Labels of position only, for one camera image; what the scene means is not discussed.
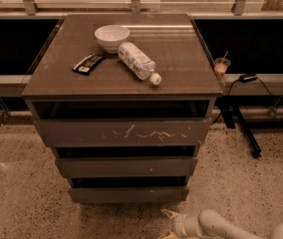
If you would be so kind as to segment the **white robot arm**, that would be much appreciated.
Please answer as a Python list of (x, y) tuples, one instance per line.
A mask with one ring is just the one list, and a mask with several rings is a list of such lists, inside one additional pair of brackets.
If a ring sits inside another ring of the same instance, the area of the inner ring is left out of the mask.
[[(160, 239), (262, 239), (224, 219), (211, 209), (197, 215), (177, 213), (162, 209), (171, 220), (171, 228)], [(283, 222), (275, 226), (268, 239), (283, 239)]]

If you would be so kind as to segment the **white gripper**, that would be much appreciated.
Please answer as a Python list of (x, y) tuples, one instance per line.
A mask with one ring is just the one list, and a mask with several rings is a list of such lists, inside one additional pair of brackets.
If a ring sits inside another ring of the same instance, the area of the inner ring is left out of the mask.
[(174, 232), (167, 231), (160, 239), (179, 239), (178, 237), (187, 238), (189, 236), (186, 231), (186, 219), (188, 218), (187, 214), (176, 213), (168, 209), (162, 209), (161, 212), (169, 219), (173, 219), (172, 228)]

